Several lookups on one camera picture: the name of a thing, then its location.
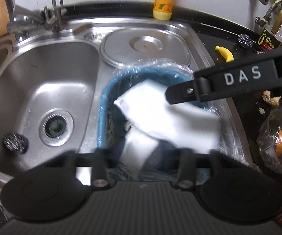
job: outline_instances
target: yellow banana toy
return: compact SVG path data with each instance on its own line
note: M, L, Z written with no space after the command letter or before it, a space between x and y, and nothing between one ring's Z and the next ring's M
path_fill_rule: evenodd
M231 54L229 49L216 46L215 50L218 50L220 52L220 54L226 59L226 62L233 61L233 55Z

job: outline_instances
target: drain strainer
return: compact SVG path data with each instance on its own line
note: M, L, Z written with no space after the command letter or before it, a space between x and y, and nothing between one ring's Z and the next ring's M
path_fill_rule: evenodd
M72 116L65 110L54 110L46 114L39 127L44 144L58 147L67 142L73 131Z

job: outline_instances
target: black bottle label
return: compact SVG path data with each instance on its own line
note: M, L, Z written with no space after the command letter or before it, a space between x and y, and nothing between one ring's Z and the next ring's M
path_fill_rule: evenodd
M267 50L271 50L278 48L281 45L281 42L277 40L269 31L264 29L262 35L258 39L258 45Z

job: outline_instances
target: screw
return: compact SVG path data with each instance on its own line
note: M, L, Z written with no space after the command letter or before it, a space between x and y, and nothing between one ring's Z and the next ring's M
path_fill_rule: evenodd
M193 182L190 180L181 180L178 182L178 186L184 189L188 189L193 186Z
M93 181L93 185L98 188L102 188L108 185L108 181L105 179L96 179Z
M191 95L194 92L194 90L193 90L193 88L189 87L189 88L187 88L186 92L187 92L187 94Z

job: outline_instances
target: stainless steel sink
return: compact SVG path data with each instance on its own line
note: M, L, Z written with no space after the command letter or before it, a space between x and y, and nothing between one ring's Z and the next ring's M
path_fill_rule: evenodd
M20 43L12 36L1 38L0 189L13 176L65 151L94 151L101 94L116 68L165 57L193 71L214 65L189 26L151 19L81 19L69 21L59 33L36 29ZM250 163L233 102L217 104L227 110L224 119L233 118ZM53 121L63 124L58 134L49 129ZM2 145L3 136L13 131L29 140L23 155ZM87 169L79 169L77 176L90 179Z

